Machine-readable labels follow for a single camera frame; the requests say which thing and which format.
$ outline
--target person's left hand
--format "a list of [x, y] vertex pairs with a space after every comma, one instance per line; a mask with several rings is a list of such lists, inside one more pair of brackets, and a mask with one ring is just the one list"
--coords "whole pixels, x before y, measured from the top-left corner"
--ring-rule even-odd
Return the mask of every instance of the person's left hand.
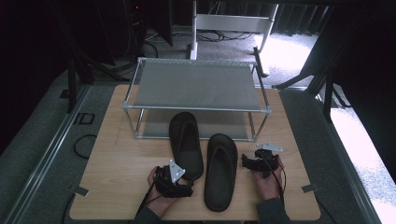
[[[154, 182], [154, 176], [155, 176], [156, 170], [157, 170], [157, 167], [154, 167], [148, 176], [148, 185], [149, 186], [151, 186], [151, 184]], [[149, 202], [149, 203], [146, 204], [146, 207], [149, 208], [151, 211], [153, 211], [158, 217], [163, 217], [165, 215], [166, 211], [177, 200], [178, 200], [178, 198], [164, 198], [163, 196], [161, 196], [161, 193], [158, 192], [158, 190], [154, 186], [151, 190], [151, 193], [148, 196], [147, 202]]]
[[[282, 169], [284, 168], [282, 160], [280, 157], [277, 158], [277, 163], [279, 164], [274, 170], [274, 174], [276, 175], [279, 184], [282, 186]], [[265, 178], [262, 178], [262, 172], [250, 170], [256, 180], [257, 187], [259, 189], [259, 193], [262, 196], [263, 200], [268, 200], [272, 198], [279, 198], [279, 185], [276, 182], [276, 179], [273, 175], [268, 175]]]

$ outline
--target black slipper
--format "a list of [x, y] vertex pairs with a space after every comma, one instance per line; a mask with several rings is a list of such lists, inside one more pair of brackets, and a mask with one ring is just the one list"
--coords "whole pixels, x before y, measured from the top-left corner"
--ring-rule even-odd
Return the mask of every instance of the black slipper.
[[198, 126], [190, 112], [176, 114], [169, 124], [169, 138], [175, 162], [186, 170], [183, 179], [194, 181], [204, 172]]
[[205, 204], [214, 212], [228, 208], [233, 198], [238, 152], [229, 136], [217, 133], [207, 145]]

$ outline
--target black cable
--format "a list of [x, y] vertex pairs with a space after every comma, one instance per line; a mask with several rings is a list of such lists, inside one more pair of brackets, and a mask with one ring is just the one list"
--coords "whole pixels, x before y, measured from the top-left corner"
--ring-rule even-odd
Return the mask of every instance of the black cable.
[[332, 217], [332, 215], [330, 214], [330, 212], [327, 210], [327, 208], [323, 205], [323, 203], [320, 202], [320, 200], [318, 199], [318, 197], [315, 197], [315, 199], [317, 200], [318, 204], [320, 205], [320, 207], [323, 208], [323, 210], [326, 212], [327, 216], [329, 216], [329, 218], [332, 220], [332, 223], [336, 224], [337, 222], [335, 221], [334, 217]]
[[64, 214], [62, 215], [62, 223], [64, 223], [64, 221], [66, 220], [67, 211], [69, 210], [70, 205], [71, 205], [71, 203], [74, 201], [74, 198], [75, 198], [75, 197], [76, 197], [76, 194], [74, 193], [74, 194], [70, 197], [69, 201], [67, 201], [66, 208], [64, 209]]
[[[107, 68], [107, 69], [112, 71], [112, 72], [118, 73], [120, 71], [123, 71], [123, 70], [126, 70], [126, 69], [134, 67], [135, 64], [136, 64], [136, 61], [131, 60], [129, 63], [123, 64], [123, 65], [120, 65], [120, 66], [117, 66], [117, 67]], [[102, 71], [102, 70], [100, 70], [100, 69], [98, 69], [98, 68], [96, 68], [96, 67], [94, 67], [94, 66], [92, 66], [90, 64], [88, 64], [88, 66], [90, 66], [92, 70]]]
[[223, 32], [220, 32], [220, 31], [203, 30], [203, 31], [200, 31], [199, 33], [201, 33], [201, 34], [214, 34], [214, 35], [218, 36], [217, 38], [211, 38], [211, 37], [207, 37], [207, 36], [204, 36], [204, 35], [197, 35], [199, 40], [208, 41], [208, 42], [220, 42], [220, 41], [229, 41], [229, 40], [243, 40], [243, 39], [247, 39], [247, 38], [252, 36], [252, 33], [246, 33], [246, 32], [244, 32], [241, 35], [238, 35], [236, 37], [229, 37], [229, 36], [225, 35]]
[[152, 46], [154, 48], [155, 57], [158, 58], [158, 50], [157, 50], [157, 48], [153, 44], [149, 43], [147, 40], [145, 41], [145, 44], [147, 44], [149, 46]]
[[89, 156], [84, 156], [84, 155], [82, 155], [82, 154], [80, 154], [79, 152], [78, 152], [78, 150], [77, 150], [77, 143], [81, 140], [81, 139], [83, 139], [83, 138], [85, 138], [85, 137], [97, 137], [95, 134], [85, 134], [85, 135], [83, 135], [82, 137], [80, 137], [76, 142], [75, 142], [75, 144], [73, 145], [73, 150], [74, 150], [74, 152], [78, 155], [78, 156], [80, 156], [81, 158], [84, 158], [84, 159], [89, 159], [90, 157]]
[[139, 214], [140, 211], [143, 209], [143, 206], [144, 206], [145, 204], [147, 204], [147, 203], [146, 203], [146, 200], [148, 199], [149, 194], [150, 194], [151, 191], [152, 191], [152, 188], [154, 188], [154, 185], [155, 185], [155, 183], [157, 182], [157, 178], [158, 178], [158, 175], [155, 175], [154, 181], [153, 181], [152, 184], [149, 186], [148, 191], [146, 192], [146, 195], [145, 195], [145, 197], [143, 198], [142, 203], [139, 205], [139, 208], [137, 209], [137, 212], [136, 212], [136, 215], [135, 215], [135, 216], [137, 216], [137, 214]]
[[277, 178], [276, 174], [274, 173], [274, 170], [271, 168], [271, 165], [268, 163], [268, 161], [266, 161], [266, 160], [263, 160], [263, 161], [265, 161], [265, 163], [268, 166], [268, 169], [270, 169], [271, 174], [274, 176], [274, 178], [276, 180], [276, 183], [277, 183], [277, 186], [278, 186], [278, 190], [279, 190], [280, 201], [282, 202], [283, 206], [285, 206], [285, 198], [284, 198], [284, 192], [285, 192], [285, 188], [286, 188], [286, 173], [285, 173], [285, 170], [283, 169], [282, 166], [280, 166], [280, 164], [278, 164], [278, 166], [280, 166], [281, 169], [283, 170], [283, 174], [285, 175], [285, 185], [284, 185], [284, 188], [282, 188], [282, 185], [280, 184], [279, 179]]
[[163, 194], [160, 195], [160, 196], [157, 196], [157, 197], [155, 197], [155, 198], [153, 198], [153, 199], [151, 199], [151, 200], [148, 201], [148, 202], [145, 202], [145, 204], [151, 203], [152, 201], [157, 200], [157, 199], [161, 198], [162, 196], [163, 196]]

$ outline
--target floor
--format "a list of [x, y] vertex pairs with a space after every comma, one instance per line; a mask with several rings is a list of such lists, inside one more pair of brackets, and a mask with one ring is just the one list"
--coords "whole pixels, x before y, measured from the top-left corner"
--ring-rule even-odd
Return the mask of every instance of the floor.
[[[160, 58], [178, 58], [187, 59], [189, 56], [188, 45], [190, 44], [191, 37], [189, 36], [190, 31], [185, 27], [177, 28], [175, 31], [174, 42], [177, 43], [173, 47], [170, 47], [160, 37], [152, 34], [148, 37], [148, 41], [151, 45], [147, 44], [143, 47], [143, 53], [146, 57], [156, 57], [156, 51]], [[211, 38], [216, 38], [217, 34], [206, 34]], [[227, 33], [228, 37], [232, 38], [232, 41], [220, 41], [216, 43], [205, 42], [202, 38], [198, 45], [198, 60], [238, 60], [238, 61], [254, 61], [252, 54], [252, 48], [260, 43], [260, 35], [242, 35], [236, 33]], [[270, 87], [274, 84], [279, 84], [283, 81], [288, 80], [291, 77], [298, 75], [304, 61], [312, 49], [316, 41], [316, 36], [306, 35], [295, 35], [293, 37], [287, 35], [273, 34], [270, 36], [266, 43], [265, 49], [262, 52], [262, 62], [265, 63], [270, 72], [270, 76], [263, 79], [264, 85]], [[117, 66], [126, 64], [126, 60], [119, 60]], [[130, 77], [132, 75], [133, 67], [128, 69], [122, 69], [118, 73], [123, 77]], [[95, 84], [89, 92], [89, 97], [86, 99], [85, 104], [81, 106], [82, 112], [94, 111], [97, 116], [97, 120], [103, 116], [106, 112], [106, 101], [111, 97], [112, 88], [117, 83], [111, 82], [111, 78], [105, 76], [100, 71], [95, 71]], [[351, 191], [347, 196], [341, 194], [334, 194], [333, 196], [329, 192], [339, 192], [345, 187], [344, 182], [349, 182], [350, 186], [355, 186], [353, 181], [361, 181], [366, 192], [369, 201], [372, 203], [374, 210], [378, 214], [382, 223], [392, 223], [390, 214], [396, 212], [396, 188], [394, 182], [391, 181], [384, 165], [379, 159], [374, 147], [370, 143], [370, 139], [366, 136], [364, 129], [361, 127], [359, 119], [354, 114], [352, 108], [343, 107], [337, 99], [334, 98], [334, 107], [332, 109], [332, 120], [333, 128], [338, 132], [340, 142], [340, 148], [343, 147], [346, 150], [335, 150], [334, 154], [330, 151], [318, 152], [317, 148], [328, 148], [323, 146], [324, 142], [332, 139], [315, 138], [314, 136], [308, 136], [306, 133], [312, 133], [317, 128], [314, 127], [316, 123], [306, 125], [301, 123], [306, 121], [304, 118], [304, 112], [292, 112], [299, 109], [300, 105], [306, 104], [309, 109], [312, 104], [304, 97], [295, 97], [295, 93], [292, 91], [303, 91], [304, 88], [309, 84], [311, 77], [301, 80], [298, 83], [292, 85], [291, 91], [284, 91], [282, 100], [285, 100], [285, 105], [289, 107], [290, 124], [293, 127], [299, 128], [299, 132], [295, 135], [296, 140], [303, 144], [302, 147], [306, 147], [307, 151], [303, 152], [304, 158], [306, 159], [306, 167], [310, 169], [311, 181], [322, 183], [322, 189], [318, 191], [319, 198], [323, 199], [324, 202], [329, 206], [332, 214], [340, 220], [352, 220], [356, 218], [355, 223], [363, 223], [360, 215], [349, 214], [343, 206], [349, 204], [349, 200], [357, 200], [357, 204], [361, 205], [359, 200], [361, 196], [353, 195]], [[9, 212], [11, 205], [15, 204], [20, 195], [23, 186], [26, 184], [25, 180], [29, 179], [28, 176], [32, 175], [35, 177], [37, 174], [41, 174], [42, 177], [38, 179], [36, 184], [41, 185], [36, 190], [36, 196], [33, 198], [19, 198], [20, 200], [25, 199], [26, 203], [30, 203], [31, 206], [25, 210], [20, 218], [21, 223], [53, 223], [54, 220], [61, 220], [60, 213], [64, 210], [72, 189], [80, 179], [81, 174], [84, 171], [86, 161], [79, 160], [76, 156], [71, 153], [70, 148], [76, 142], [76, 139], [85, 133], [95, 133], [100, 127], [100, 123], [94, 123], [91, 126], [88, 125], [72, 125], [69, 130], [69, 134], [65, 139], [61, 139], [62, 146], [56, 149], [53, 157], [53, 164], [51, 167], [44, 169], [41, 173], [34, 173], [33, 171], [41, 166], [42, 160], [40, 156], [46, 154], [46, 148], [48, 142], [51, 141], [52, 135], [49, 136], [47, 132], [56, 133], [58, 128], [64, 125], [64, 116], [55, 113], [58, 110], [64, 110], [67, 107], [66, 100], [59, 100], [59, 90], [66, 89], [65, 76], [60, 76], [52, 85], [46, 97], [42, 100], [37, 107], [36, 111], [29, 122], [22, 128], [21, 133], [16, 137], [9, 150], [2, 156], [0, 164], [3, 167], [19, 167], [18, 172], [12, 172], [6, 169], [1, 169], [0, 176], [7, 182], [11, 183], [11, 187], [7, 188], [5, 185], [0, 190], [0, 198], [2, 204], [6, 207], [0, 206], [0, 220], [5, 218], [5, 213]], [[342, 95], [340, 87], [335, 87]], [[356, 127], [354, 134], [350, 134], [350, 127]], [[47, 130], [43, 132], [40, 127], [46, 127]], [[338, 136], [333, 136], [333, 141], [339, 141]], [[24, 149], [29, 148], [29, 154], [25, 154]], [[320, 158], [326, 158], [327, 160], [309, 160], [315, 158], [314, 156], [320, 156]], [[332, 176], [329, 174], [329, 167], [332, 167], [333, 161], [338, 158], [348, 157], [352, 161], [352, 169], [356, 170], [356, 175], [351, 176], [346, 170], [350, 170], [347, 164], [340, 163], [339, 167], [333, 167], [335, 172], [341, 176], [345, 174], [345, 178], [337, 179], [337, 174]], [[352, 204], [350, 210], [356, 211], [356, 204]], [[75, 223], [74, 220], [67, 218], [67, 223]], [[332, 223], [332, 221], [325, 215], [315, 223]]]

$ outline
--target wooden board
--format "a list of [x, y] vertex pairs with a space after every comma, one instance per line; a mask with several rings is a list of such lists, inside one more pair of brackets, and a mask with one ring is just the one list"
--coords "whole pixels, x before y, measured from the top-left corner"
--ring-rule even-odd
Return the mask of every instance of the wooden board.
[[[108, 106], [80, 186], [87, 197], [77, 195], [71, 210], [73, 219], [133, 219], [149, 188], [147, 177], [154, 166], [164, 166], [173, 158], [169, 140], [135, 139], [122, 104], [127, 85], [118, 86]], [[268, 117], [257, 143], [272, 142], [284, 148], [278, 153], [285, 165], [286, 211], [292, 220], [316, 220], [320, 211], [313, 192], [304, 193], [310, 184], [290, 124], [276, 90], [266, 90], [273, 113]], [[254, 116], [255, 123], [262, 117]], [[235, 142], [238, 167], [229, 208], [215, 213], [204, 203], [205, 170], [195, 181], [194, 193], [174, 204], [164, 220], [257, 220], [255, 205], [260, 196], [250, 171], [242, 167], [241, 155], [253, 158], [256, 142]], [[201, 141], [204, 167], [207, 141]]]

